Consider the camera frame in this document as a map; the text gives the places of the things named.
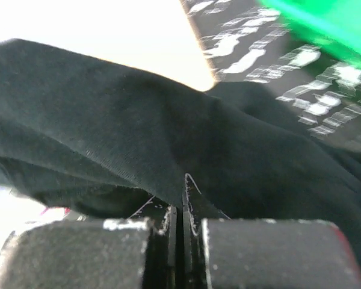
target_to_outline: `green object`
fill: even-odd
[[[361,0],[260,0],[296,35],[361,69]]]

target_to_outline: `black cloth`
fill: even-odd
[[[361,265],[361,155],[295,118],[259,84],[203,93],[38,43],[0,45],[0,182],[104,217],[120,209],[110,196],[181,207],[189,173],[229,217],[336,223]]]

